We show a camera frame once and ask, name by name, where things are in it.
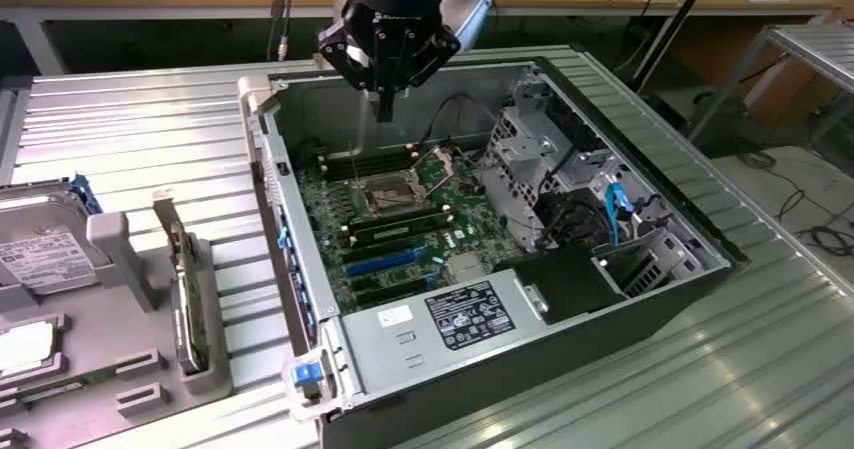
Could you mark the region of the blue disk bracket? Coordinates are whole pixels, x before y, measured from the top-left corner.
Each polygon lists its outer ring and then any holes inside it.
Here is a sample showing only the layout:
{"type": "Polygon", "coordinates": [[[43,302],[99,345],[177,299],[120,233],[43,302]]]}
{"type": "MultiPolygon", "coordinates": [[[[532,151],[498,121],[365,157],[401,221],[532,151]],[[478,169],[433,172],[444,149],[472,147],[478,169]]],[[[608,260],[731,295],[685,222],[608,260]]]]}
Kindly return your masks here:
{"type": "Polygon", "coordinates": [[[78,199],[89,214],[99,214],[102,212],[99,203],[91,192],[87,178],[75,173],[67,182],[71,192],[78,196],[78,199]]]}

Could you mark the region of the silver power supply unit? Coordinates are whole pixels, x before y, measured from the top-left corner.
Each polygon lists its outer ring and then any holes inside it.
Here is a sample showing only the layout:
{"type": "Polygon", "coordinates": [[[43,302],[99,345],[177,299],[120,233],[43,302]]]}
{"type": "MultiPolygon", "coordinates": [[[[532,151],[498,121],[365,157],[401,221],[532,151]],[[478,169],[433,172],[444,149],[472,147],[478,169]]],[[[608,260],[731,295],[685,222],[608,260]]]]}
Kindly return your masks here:
{"type": "Polygon", "coordinates": [[[342,411],[418,389],[473,407],[525,389],[520,352],[560,330],[551,310],[538,288],[505,269],[344,316],[342,411]]]}

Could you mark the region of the metal socket cover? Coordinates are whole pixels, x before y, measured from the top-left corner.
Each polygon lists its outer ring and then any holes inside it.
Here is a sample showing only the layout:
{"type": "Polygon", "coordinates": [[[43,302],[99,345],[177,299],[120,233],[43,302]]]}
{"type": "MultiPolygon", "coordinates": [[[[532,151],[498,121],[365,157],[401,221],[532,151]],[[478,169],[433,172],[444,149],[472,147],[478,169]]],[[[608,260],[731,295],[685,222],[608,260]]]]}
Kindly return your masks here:
{"type": "Polygon", "coordinates": [[[453,175],[450,153],[440,146],[433,146],[416,158],[404,172],[404,179],[416,196],[425,199],[453,175]]]}

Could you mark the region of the grey parts rack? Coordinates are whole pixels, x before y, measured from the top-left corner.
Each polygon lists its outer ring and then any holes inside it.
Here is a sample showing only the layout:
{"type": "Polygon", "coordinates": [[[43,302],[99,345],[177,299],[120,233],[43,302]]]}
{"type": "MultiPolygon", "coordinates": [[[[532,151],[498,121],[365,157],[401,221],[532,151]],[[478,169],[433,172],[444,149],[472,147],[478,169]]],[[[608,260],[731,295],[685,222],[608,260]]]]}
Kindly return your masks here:
{"type": "Polygon", "coordinates": [[[46,296],[0,285],[0,334],[39,321],[54,326],[51,356],[31,370],[0,375],[0,395],[102,368],[114,368],[115,376],[34,403],[0,404],[0,449],[73,449],[233,390],[206,241],[194,236],[209,368],[185,375],[176,361],[166,235],[161,247],[136,250],[126,218],[114,212],[87,218],[86,239],[110,259],[94,284],[46,296]]]}

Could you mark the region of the black expansion slot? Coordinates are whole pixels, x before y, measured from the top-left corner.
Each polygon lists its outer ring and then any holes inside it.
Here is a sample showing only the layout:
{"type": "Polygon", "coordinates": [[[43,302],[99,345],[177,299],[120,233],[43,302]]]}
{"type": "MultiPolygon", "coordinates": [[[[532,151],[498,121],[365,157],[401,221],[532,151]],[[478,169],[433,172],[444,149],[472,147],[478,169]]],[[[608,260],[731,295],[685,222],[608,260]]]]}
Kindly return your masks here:
{"type": "Polygon", "coordinates": [[[412,249],[412,244],[406,241],[389,241],[381,244],[376,244],[368,247],[352,249],[341,254],[341,262],[344,264],[352,264],[360,261],[365,261],[372,258],[377,258],[389,254],[412,249]]]}
{"type": "Polygon", "coordinates": [[[376,279],[360,279],[353,283],[352,291],[357,299],[393,298],[424,290],[429,282],[428,276],[416,277],[390,285],[382,285],[376,279]]]}

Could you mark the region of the black plastic shroud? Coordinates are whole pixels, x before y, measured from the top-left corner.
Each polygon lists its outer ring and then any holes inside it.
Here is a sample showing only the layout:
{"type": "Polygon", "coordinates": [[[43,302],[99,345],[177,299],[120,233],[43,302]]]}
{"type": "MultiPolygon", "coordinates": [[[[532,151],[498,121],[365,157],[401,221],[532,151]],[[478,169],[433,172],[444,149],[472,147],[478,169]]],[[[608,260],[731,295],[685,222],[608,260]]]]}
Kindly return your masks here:
{"type": "Polygon", "coordinates": [[[611,288],[592,253],[581,247],[559,247],[502,260],[494,270],[512,269],[522,286],[532,286],[544,301],[547,324],[592,313],[621,302],[611,288]]]}

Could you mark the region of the blue case latch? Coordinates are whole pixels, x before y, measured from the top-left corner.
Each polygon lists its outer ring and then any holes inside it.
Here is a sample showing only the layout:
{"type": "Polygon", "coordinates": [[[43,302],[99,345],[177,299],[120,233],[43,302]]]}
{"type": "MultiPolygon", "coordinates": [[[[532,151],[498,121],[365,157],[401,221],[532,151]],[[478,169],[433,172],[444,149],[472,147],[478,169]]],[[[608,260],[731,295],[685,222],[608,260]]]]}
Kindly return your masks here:
{"type": "Polygon", "coordinates": [[[294,387],[305,387],[309,384],[320,383],[324,378],[324,369],[320,362],[300,363],[289,370],[294,387]]]}

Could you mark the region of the black RAM slot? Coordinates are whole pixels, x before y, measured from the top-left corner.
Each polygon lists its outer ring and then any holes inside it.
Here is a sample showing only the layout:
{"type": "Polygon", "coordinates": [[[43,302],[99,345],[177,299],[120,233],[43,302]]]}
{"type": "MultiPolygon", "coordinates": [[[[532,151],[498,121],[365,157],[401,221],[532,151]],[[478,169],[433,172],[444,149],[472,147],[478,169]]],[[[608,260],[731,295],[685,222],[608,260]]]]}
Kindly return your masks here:
{"type": "Polygon", "coordinates": [[[322,156],[322,163],[332,165],[336,163],[349,164],[390,164],[405,166],[410,162],[409,152],[400,148],[392,148],[390,150],[350,150],[329,152],[322,156]]]}
{"type": "MultiPolygon", "coordinates": [[[[382,174],[393,171],[400,171],[406,169],[410,166],[410,162],[402,165],[390,165],[390,164],[358,164],[358,173],[360,177],[372,176],[376,174],[382,174]]],[[[330,181],[340,181],[352,179],[352,168],[349,164],[321,164],[321,176],[330,181]]]]}

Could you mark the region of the silver chipset heatsink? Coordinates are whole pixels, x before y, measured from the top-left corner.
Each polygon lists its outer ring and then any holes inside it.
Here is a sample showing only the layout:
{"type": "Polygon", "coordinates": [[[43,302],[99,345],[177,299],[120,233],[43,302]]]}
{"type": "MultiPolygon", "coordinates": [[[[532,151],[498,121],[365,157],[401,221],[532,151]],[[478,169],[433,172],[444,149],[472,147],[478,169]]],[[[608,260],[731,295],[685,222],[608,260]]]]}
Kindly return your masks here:
{"type": "Polygon", "coordinates": [[[476,251],[452,255],[445,262],[446,272],[454,282],[464,282],[488,274],[476,251]]]}

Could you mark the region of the silver disk bay cage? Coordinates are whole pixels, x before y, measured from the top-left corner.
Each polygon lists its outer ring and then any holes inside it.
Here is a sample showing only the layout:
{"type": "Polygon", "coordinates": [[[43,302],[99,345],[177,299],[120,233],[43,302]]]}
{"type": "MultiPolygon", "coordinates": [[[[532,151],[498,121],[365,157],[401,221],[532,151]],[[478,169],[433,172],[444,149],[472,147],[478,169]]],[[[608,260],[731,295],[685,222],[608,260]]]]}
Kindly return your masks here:
{"type": "Polygon", "coordinates": [[[522,250],[534,249],[545,228],[533,211],[537,197],[584,187],[596,171],[545,113],[518,107],[500,111],[478,180],[522,250]]]}

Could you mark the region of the CPU socket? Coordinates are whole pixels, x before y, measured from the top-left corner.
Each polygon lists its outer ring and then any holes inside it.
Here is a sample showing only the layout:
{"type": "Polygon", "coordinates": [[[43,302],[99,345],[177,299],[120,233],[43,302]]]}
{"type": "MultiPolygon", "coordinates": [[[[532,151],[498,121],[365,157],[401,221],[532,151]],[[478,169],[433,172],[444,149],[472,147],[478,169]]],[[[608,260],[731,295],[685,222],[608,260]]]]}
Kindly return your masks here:
{"type": "Polygon", "coordinates": [[[400,173],[377,175],[362,181],[357,190],[368,215],[380,216],[413,206],[416,193],[400,173]]]}

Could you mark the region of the dark grey floor box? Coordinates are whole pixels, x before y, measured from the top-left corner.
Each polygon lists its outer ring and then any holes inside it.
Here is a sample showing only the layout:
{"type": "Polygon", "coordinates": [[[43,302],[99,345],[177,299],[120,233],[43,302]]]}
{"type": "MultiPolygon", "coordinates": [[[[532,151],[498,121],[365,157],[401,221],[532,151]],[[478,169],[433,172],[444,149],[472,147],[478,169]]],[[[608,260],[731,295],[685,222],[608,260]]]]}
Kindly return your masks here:
{"type": "Polygon", "coordinates": [[[687,139],[708,145],[736,135],[744,122],[741,99],[728,96],[715,106],[716,97],[716,88],[688,86],[653,91],[648,102],[687,139]]]}

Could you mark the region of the graphics card with metal bracket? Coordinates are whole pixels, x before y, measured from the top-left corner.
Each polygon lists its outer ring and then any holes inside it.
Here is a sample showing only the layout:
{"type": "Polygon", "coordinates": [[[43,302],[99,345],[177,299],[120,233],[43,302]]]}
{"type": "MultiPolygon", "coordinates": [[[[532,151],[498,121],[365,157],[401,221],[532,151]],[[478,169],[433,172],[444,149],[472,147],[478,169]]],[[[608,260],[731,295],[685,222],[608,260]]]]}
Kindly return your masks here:
{"type": "Polygon", "coordinates": [[[185,375],[209,368],[209,344],[204,321],[204,304],[197,272],[201,255],[193,234],[181,222],[168,191],[153,194],[152,208],[166,235],[173,267],[170,308],[174,328],[176,361],[185,375]]]}

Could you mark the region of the black open PC case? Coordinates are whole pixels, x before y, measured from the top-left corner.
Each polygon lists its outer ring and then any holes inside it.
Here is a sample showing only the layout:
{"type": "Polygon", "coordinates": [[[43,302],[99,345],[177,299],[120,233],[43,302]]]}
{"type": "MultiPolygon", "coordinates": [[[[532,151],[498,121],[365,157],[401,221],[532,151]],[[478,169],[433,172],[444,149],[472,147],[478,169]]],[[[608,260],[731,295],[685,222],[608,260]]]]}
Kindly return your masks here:
{"type": "Polygon", "coordinates": [[[293,417],[318,431],[324,449],[390,447],[474,410],[418,389],[353,412],[341,409],[352,381],[341,350],[341,313],[309,228],[296,173],[316,154],[436,145],[473,151],[485,161],[500,111],[542,112],[596,166],[589,183],[537,197],[545,223],[534,249],[591,251],[592,262],[624,300],[557,322],[560,330],[520,352],[530,386],[648,339],[741,267],[745,255],[665,172],[651,149],[688,149],[643,100],[587,54],[482,54],[453,62],[405,90],[389,122],[377,122],[362,92],[329,71],[304,70],[240,81],[246,137],[257,152],[269,216],[265,222],[285,325],[294,337],[281,376],[293,417]],[[325,378],[294,387],[289,370],[320,362],[325,378]]]}

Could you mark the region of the black tripod pole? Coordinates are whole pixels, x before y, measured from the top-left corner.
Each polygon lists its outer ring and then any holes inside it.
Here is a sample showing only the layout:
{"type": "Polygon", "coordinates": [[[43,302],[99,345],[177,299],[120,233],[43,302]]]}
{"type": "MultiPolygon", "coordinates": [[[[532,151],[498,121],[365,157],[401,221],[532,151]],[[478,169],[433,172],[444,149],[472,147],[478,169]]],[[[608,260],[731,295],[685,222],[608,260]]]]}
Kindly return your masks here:
{"type": "Polygon", "coordinates": [[[655,70],[655,67],[660,62],[660,58],[665,52],[665,49],[675,38],[676,32],[689,15],[696,1],[697,0],[684,0],[677,8],[676,13],[667,18],[644,55],[644,59],[641,60],[641,63],[635,71],[632,80],[628,84],[628,87],[633,92],[639,92],[643,89],[645,82],[648,81],[648,78],[655,70]]]}

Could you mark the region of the silver hard disk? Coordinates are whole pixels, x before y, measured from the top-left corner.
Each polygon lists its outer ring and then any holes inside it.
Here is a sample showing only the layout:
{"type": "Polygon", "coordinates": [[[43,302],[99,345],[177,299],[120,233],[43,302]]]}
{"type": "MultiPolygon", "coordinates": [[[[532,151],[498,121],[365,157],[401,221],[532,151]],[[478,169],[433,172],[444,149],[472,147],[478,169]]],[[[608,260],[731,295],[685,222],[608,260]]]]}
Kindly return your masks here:
{"type": "Polygon", "coordinates": [[[37,296],[97,282],[110,264],[86,239],[89,214],[67,178],[0,186],[0,285],[37,296]]]}

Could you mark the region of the green RAM stick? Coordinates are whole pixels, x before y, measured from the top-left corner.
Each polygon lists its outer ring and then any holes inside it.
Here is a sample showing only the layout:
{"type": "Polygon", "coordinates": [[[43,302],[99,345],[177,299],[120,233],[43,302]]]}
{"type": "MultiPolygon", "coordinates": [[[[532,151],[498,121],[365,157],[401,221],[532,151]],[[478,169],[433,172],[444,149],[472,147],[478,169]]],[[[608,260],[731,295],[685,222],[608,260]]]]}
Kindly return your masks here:
{"type": "Polygon", "coordinates": [[[102,368],[51,382],[38,383],[25,389],[13,388],[10,393],[2,393],[0,395],[0,404],[6,402],[10,402],[11,404],[34,403],[41,399],[78,390],[87,386],[97,385],[114,376],[114,368],[102,368]]]}

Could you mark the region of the silver CPU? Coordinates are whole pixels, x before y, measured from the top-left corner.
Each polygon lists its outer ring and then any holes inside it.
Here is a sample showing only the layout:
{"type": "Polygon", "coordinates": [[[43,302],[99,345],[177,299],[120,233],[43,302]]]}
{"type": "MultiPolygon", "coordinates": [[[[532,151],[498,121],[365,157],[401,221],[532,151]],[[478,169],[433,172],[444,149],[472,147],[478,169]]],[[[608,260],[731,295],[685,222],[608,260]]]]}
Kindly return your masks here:
{"type": "Polygon", "coordinates": [[[51,356],[54,326],[43,321],[10,328],[0,334],[0,375],[41,366],[51,356]]]}

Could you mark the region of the green motherboard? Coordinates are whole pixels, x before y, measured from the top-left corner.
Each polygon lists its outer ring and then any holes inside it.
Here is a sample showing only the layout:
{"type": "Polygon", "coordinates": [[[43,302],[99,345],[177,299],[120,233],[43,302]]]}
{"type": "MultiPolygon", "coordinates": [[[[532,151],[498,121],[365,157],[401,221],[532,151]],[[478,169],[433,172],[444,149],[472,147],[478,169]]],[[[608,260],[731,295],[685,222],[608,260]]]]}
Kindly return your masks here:
{"type": "Polygon", "coordinates": [[[476,251],[489,273],[498,262],[521,253],[521,247],[506,229],[506,218],[493,209],[478,180],[481,157],[476,152],[462,151],[457,147],[436,146],[452,155],[454,175],[425,199],[416,196],[413,206],[380,216],[366,214],[357,194],[360,188],[353,186],[352,179],[330,181],[321,176],[324,155],[316,154],[296,173],[332,295],[344,314],[458,283],[449,277],[445,267],[452,255],[476,251]],[[453,220],[442,229],[392,240],[409,242],[410,250],[421,252],[418,260],[370,274],[348,277],[345,268],[354,263],[344,264],[341,254],[356,249],[349,247],[346,241],[348,226],[421,210],[449,212],[453,220]],[[398,297],[364,300],[357,299],[352,291],[352,285],[360,279],[376,279],[382,285],[390,285],[421,276],[428,276],[430,280],[425,289],[398,297]]]}

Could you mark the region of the metal frame table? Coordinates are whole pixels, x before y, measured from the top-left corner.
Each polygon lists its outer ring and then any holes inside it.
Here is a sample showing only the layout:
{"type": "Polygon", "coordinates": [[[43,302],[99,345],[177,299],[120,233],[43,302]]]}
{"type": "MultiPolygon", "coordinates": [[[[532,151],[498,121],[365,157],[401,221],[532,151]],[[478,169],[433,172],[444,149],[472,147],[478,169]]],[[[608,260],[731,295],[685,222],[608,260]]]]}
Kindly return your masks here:
{"type": "Polygon", "coordinates": [[[773,46],[788,61],[797,61],[809,67],[854,97],[854,24],[836,22],[765,26],[728,71],[707,109],[688,120],[687,138],[692,142],[707,129],[715,112],[739,86],[739,80],[745,76],[745,71],[756,62],[767,45],[773,46]]]}

